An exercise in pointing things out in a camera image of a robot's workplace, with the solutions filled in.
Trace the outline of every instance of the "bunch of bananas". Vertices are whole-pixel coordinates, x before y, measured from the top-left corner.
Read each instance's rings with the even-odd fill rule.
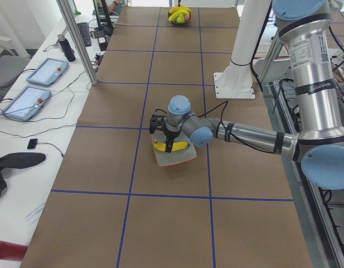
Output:
[[[185,23],[190,20],[190,13],[190,8],[186,6],[173,7],[171,10],[168,11],[168,20],[174,23]]]

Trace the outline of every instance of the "black cylinder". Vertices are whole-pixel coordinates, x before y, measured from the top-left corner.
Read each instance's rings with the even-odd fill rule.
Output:
[[[76,60],[75,55],[74,55],[74,51],[71,48],[69,41],[65,38],[65,36],[64,35],[58,35],[58,40],[59,40],[59,44],[61,46],[62,52],[64,53],[67,60],[69,62]]]

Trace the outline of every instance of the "chair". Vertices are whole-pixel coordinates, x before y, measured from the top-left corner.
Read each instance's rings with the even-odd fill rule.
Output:
[[[0,44],[0,47],[14,55],[14,53],[5,46]],[[30,62],[30,59],[13,55],[5,55],[0,57],[0,95],[3,97]]]

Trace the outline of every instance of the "white desk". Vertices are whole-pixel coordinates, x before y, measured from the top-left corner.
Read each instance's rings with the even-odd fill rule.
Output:
[[[89,22],[91,19],[92,16],[77,16],[76,21]],[[56,42],[57,34],[62,33],[64,28],[65,23],[61,19],[31,62],[27,65],[26,69],[36,68],[46,58],[66,60],[60,49],[53,48],[49,49],[48,52],[43,52],[44,48]],[[73,47],[74,44],[69,33],[66,34],[66,38]],[[95,54],[100,52],[100,49],[95,39],[91,39],[91,43],[92,46],[86,49],[89,57],[93,59]],[[61,91],[84,71],[77,51],[75,52],[75,56],[76,60],[69,63],[69,68],[66,73],[55,84],[49,87],[52,94]],[[18,78],[11,90],[7,93],[6,98],[14,98],[28,84],[25,78],[29,73],[23,73]],[[45,119],[39,122],[15,122],[0,116],[0,130],[21,136],[28,136],[49,128],[75,124],[89,94],[89,90],[86,88],[87,85],[90,88],[88,76],[83,74],[70,86],[70,89],[75,93],[75,97],[67,115],[63,119]],[[52,97],[32,120],[63,116],[72,96],[73,94],[68,89],[65,89],[63,92]],[[6,105],[7,103],[1,104],[0,107],[4,108]],[[65,153],[74,129],[75,127],[65,127],[34,137],[38,138],[38,142],[54,144]],[[41,152],[46,155],[46,160],[37,166],[22,170],[5,169],[2,172],[7,183],[7,189],[3,191],[0,199],[0,240],[23,245],[29,244],[38,222],[35,221],[30,224],[26,221],[25,216],[46,201],[62,162],[60,153],[51,145],[37,145],[36,149],[27,150],[29,139],[29,137],[18,138],[0,133],[0,157],[12,152],[27,151]],[[0,260],[0,268],[19,266],[19,262]]]

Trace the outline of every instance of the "black keyboard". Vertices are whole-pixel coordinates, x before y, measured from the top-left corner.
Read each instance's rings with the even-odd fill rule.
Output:
[[[83,38],[84,45],[91,46],[89,24],[87,22],[79,22],[77,23],[77,28],[79,29],[80,35]]]

